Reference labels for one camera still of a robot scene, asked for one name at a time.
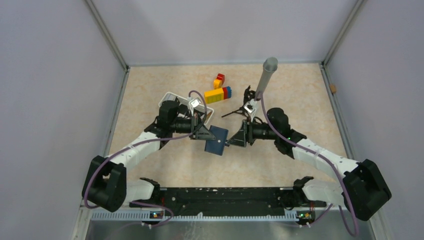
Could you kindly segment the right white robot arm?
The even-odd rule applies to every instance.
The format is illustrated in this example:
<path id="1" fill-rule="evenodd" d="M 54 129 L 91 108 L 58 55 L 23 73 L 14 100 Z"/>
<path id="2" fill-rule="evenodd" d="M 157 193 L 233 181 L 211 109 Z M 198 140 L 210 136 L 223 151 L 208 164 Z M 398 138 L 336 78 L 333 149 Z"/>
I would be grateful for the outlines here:
<path id="1" fill-rule="evenodd" d="M 283 155 L 311 165 L 334 179 L 333 183 L 314 177 L 296 180 L 293 200 L 299 206 L 307 206 L 311 201 L 345 206 L 357 219 L 367 221 L 392 198 L 375 162 L 342 157 L 317 145 L 291 127 L 281 108 L 269 109 L 265 122 L 243 120 L 238 132 L 226 143 L 246 147 L 257 140 L 273 141 Z"/>

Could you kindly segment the black mini tripod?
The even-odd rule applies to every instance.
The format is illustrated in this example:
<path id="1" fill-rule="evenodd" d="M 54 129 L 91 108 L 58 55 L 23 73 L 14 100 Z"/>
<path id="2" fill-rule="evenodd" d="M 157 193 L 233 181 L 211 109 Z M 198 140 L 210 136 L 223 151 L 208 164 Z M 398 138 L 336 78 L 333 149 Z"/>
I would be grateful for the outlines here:
<path id="1" fill-rule="evenodd" d="M 248 113 L 248 111 L 246 110 L 246 108 L 245 108 L 245 106 L 252 100 L 252 99 L 254 99 L 254 97 L 255 97 L 255 94 L 256 94 L 256 91 L 255 90 L 251 90 L 251 86 L 249 85 L 245 90 L 244 90 L 244 94 L 243 94 L 243 105 L 241 106 L 241 107 L 239 107 L 238 109 L 236 109 L 236 110 L 233 110 L 233 111 L 231 111 L 231 112 L 229 112 L 229 113 L 227 113 L 227 114 L 224 114 L 224 115 L 222 115 L 221 116 L 221 118 L 225 118 L 225 117 L 227 117 L 227 116 L 229 116 L 229 115 L 232 115 L 232 114 L 238 114 L 238 115 L 242 115 L 242 116 L 244 116 L 244 117 L 246 117 L 246 118 L 248 118 L 249 117 L 249 113 Z"/>

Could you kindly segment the blue leather card holder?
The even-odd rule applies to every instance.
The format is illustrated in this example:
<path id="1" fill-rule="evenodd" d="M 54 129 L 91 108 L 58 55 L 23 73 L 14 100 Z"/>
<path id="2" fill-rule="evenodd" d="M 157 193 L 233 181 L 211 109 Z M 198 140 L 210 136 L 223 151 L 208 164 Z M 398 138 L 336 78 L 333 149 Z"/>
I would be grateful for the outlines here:
<path id="1" fill-rule="evenodd" d="M 229 130 L 211 125 L 209 131 L 215 136 L 215 140 L 205 142 L 204 151 L 210 154 L 222 156 L 226 146 Z"/>

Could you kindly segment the grey microphone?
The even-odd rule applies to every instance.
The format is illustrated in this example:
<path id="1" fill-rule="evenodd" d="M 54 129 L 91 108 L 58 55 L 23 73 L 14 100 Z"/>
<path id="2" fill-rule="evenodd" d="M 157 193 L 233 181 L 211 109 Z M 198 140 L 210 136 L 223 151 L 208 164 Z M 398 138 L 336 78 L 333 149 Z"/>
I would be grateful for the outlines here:
<path id="1" fill-rule="evenodd" d="M 255 97 L 254 99 L 256 101 L 260 100 L 260 94 L 263 94 L 265 92 L 266 87 L 268 86 L 268 83 L 274 74 L 274 72 L 278 69 L 278 59 L 275 57 L 268 57 L 263 65 L 262 65 L 262 74 L 259 79 L 256 91 L 255 91 Z"/>

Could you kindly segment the white rectangular tray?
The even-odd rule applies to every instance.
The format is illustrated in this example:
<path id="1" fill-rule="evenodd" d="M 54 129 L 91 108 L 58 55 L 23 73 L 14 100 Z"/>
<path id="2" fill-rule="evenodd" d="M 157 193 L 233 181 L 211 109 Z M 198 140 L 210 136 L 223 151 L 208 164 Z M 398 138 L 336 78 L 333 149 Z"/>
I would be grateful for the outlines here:
<path id="1" fill-rule="evenodd" d="M 203 102 L 201 101 L 199 96 L 196 96 L 195 94 L 191 95 L 193 98 L 195 98 L 198 101 L 198 105 L 196 105 L 193 110 L 195 113 L 197 113 L 199 115 L 199 117 L 201 119 L 204 118 L 204 116 L 206 116 L 206 120 L 205 120 L 205 124 L 207 125 L 210 122 L 210 119 L 212 118 L 212 116 L 215 113 L 215 110 L 213 108 L 211 108 L 210 106 L 207 106 L 207 110 L 205 111 L 205 107 L 203 105 Z M 164 96 L 162 97 L 162 99 L 159 101 L 158 106 L 161 107 L 162 104 L 165 101 L 173 101 L 178 103 L 178 116 L 179 117 L 183 117 L 185 119 L 189 118 L 191 116 L 191 112 L 190 112 L 190 108 L 189 108 L 189 101 L 187 100 L 186 97 L 177 95 L 173 92 L 166 92 L 164 94 Z"/>

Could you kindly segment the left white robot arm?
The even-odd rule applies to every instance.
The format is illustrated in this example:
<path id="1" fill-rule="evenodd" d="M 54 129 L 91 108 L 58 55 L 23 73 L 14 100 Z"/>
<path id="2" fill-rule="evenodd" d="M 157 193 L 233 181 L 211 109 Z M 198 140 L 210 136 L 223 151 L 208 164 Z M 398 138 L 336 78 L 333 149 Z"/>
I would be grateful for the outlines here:
<path id="1" fill-rule="evenodd" d="M 115 212 L 127 197 L 127 173 L 148 155 L 161 150 L 169 141 L 190 138 L 213 141 L 214 134 L 205 126 L 207 115 L 199 116 L 195 107 L 199 98 L 188 102 L 187 118 L 180 116 L 176 101 L 164 101 L 154 121 L 131 143 L 109 156 L 94 157 L 81 192 L 85 207 Z"/>

